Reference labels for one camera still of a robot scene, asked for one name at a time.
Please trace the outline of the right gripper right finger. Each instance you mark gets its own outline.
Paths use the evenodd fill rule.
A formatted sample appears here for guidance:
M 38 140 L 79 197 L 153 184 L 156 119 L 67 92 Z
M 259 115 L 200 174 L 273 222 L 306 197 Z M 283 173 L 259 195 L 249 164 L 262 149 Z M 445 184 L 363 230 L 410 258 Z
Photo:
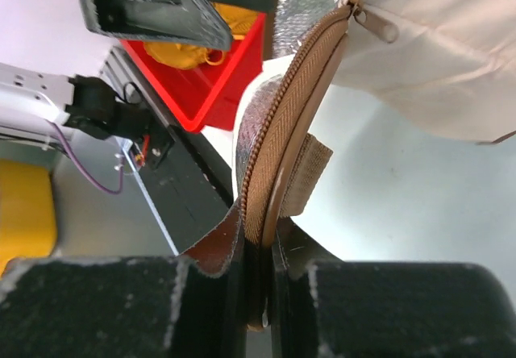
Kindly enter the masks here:
M 342 261 L 291 219 L 272 246 L 275 357 L 512 357 L 515 312 L 466 263 Z

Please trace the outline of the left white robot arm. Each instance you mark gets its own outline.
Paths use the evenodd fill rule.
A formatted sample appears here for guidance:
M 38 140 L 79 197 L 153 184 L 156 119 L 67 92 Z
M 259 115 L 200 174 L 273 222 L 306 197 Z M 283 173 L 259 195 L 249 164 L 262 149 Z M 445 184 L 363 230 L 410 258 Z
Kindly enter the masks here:
M 189 132 L 233 128 L 261 72 L 265 19 L 275 0 L 79 0 L 86 28 L 119 40 Z M 150 114 L 98 77 L 1 67 L 1 107 L 97 139 L 141 139 Z

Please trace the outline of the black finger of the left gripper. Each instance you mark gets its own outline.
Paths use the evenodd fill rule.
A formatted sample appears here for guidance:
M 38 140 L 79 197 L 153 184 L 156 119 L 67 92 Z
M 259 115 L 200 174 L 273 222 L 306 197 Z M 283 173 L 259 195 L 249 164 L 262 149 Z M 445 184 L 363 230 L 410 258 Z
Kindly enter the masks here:
M 89 31 L 120 40 L 192 44 L 227 51 L 231 30 L 214 4 L 268 13 L 274 0 L 79 0 Z

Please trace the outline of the brown bra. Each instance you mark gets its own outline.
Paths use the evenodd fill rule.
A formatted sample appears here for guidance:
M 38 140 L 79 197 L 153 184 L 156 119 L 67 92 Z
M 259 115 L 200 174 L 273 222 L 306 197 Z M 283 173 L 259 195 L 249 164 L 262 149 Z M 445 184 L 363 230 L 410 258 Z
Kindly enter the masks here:
M 174 0 L 174 30 L 179 22 L 187 34 L 171 40 L 144 42 L 146 53 L 169 67 L 190 70 L 220 65 L 236 41 L 242 41 L 256 20 L 273 8 L 274 0 Z

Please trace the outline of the beige mesh laundry bag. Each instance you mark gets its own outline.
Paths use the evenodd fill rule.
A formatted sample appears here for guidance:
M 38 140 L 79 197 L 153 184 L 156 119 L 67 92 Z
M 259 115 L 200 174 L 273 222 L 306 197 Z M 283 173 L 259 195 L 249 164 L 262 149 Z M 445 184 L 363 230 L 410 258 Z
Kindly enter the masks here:
M 233 190 L 264 327 L 280 217 L 344 260 L 466 261 L 515 291 L 515 0 L 279 0 Z

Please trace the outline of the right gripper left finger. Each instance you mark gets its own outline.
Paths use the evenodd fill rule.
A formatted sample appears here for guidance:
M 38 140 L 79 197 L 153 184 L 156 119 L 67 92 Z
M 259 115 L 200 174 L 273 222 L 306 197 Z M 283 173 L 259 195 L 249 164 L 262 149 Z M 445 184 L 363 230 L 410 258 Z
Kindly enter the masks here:
M 179 256 L 19 259 L 1 280 L 4 357 L 242 357 L 238 206 Z

